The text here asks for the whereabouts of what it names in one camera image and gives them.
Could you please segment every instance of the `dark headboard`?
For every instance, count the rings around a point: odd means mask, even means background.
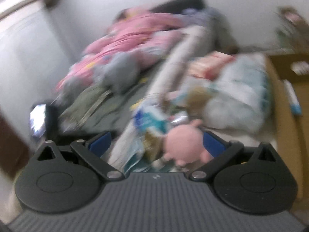
[[[206,4],[204,0],[172,0],[152,8],[150,11],[153,13],[181,14],[187,8],[200,10],[206,8]]]

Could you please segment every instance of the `gray ribbed surface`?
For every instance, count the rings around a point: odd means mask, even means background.
[[[182,173],[131,173],[108,184],[90,205],[63,215],[26,211],[9,225],[22,232],[300,232],[288,212],[251,216],[218,201],[204,183]]]

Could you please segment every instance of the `pink plush toy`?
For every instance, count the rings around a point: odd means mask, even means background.
[[[203,133],[197,127],[201,120],[193,120],[189,125],[179,125],[169,131],[163,143],[163,158],[175,160],[176,165],[184,167],[188,163],[201,160],[207,163],[213,157],[203,146]]]

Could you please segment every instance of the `white logo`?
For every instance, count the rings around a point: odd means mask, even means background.
[[[157,179],[159,179],[161,176],[160,175],[155,175],[155,176],[153,176],[153,178],[155,179],[155,180],[157,180]]]
[[[309,73],[309,64],[305,61],[295,62],[291,64],[291,70],[298,76],[306,75]]]

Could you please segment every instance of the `white plastic bag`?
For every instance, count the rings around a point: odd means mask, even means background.
[[[204,108],[204,123],[216,129],[258,132],[271,109],[269,86],[264,65],[249,56],[239,56],[213,83],[217,93]]]

